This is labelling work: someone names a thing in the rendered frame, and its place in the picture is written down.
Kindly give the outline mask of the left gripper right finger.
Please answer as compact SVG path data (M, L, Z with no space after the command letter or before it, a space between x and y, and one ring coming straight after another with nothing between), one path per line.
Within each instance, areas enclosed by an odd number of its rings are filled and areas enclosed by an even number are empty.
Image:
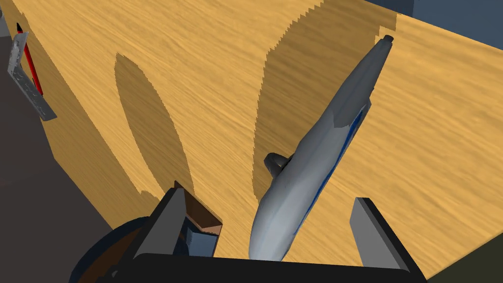
M355 198L350 227L365 267L413 270L414 261L369 198Z

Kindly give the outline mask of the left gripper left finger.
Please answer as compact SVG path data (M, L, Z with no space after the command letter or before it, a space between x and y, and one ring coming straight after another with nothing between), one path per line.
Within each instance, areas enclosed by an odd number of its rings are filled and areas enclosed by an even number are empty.
M129 246L129 259L142 254L171 255L186 216L183 188L171 188Z

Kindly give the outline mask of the brown open box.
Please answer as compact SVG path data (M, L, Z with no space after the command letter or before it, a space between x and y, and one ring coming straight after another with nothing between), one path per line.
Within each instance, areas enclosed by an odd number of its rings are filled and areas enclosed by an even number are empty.
M200 199L183 191L185 216L176 222L173 255L213 257L223 224Z

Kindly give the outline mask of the dark round bowl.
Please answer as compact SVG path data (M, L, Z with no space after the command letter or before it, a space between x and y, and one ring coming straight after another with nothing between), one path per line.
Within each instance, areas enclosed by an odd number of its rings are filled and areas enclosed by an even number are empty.
M85 252L85 254L75 265L74 269L71 272L68 283L77 283L84 272L87 271L87 269L98 259L99 256L104 254L113 244L116 244L126 235L132 233L138 228L141 228L147 220L148 216L130 220L120 225L119 227L114 228L108 234L103 236Z

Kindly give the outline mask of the grey bottle with blue stripe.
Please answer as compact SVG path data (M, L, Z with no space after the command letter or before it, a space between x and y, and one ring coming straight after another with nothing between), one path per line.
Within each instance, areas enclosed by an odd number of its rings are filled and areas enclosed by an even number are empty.
M393 37L385 35L371 48L290 157L266 156L272 182L255 214L249 259L281 261L288 253L369 111L392 43Z

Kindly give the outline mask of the wooden table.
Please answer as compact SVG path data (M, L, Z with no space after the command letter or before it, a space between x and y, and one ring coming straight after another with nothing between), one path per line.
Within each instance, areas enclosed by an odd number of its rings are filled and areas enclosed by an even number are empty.
M0 0L57 119L56 160L111 227L175 180L246 258L270 183L358 61L393 49L372 107L286 257L360 265L369 197L426 277L503 233L503 50L365 0Z

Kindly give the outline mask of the red rod with black tip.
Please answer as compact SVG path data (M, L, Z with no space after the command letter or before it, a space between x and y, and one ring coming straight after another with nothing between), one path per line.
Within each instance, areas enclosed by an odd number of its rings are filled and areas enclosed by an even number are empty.
M38 78L38 75L36 72L36 68L35 68L33 60L32 60L32 56L29 51L28 43L25 44L24 54L25 54L27 63L29 65L30 73L32 75L33 84L37 88L38 92L43 96L44 93L43 93L43 90L42 90L42 87L41 87L41 84L40 84L40 81L39 81L39 78Z

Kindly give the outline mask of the grey angled bracket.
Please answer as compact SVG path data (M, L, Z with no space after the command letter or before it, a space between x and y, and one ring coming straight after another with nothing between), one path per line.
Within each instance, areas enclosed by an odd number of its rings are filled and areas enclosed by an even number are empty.
M43 121L50 121L57 118L55 112L51 109L47 101L43 98L35 84L29 79L20 63L24 54L24 48L27 43L28 34L18 33L13 38L11 53L9 56L7 73L15 84L20 88L22 94L28 99L35 108Z

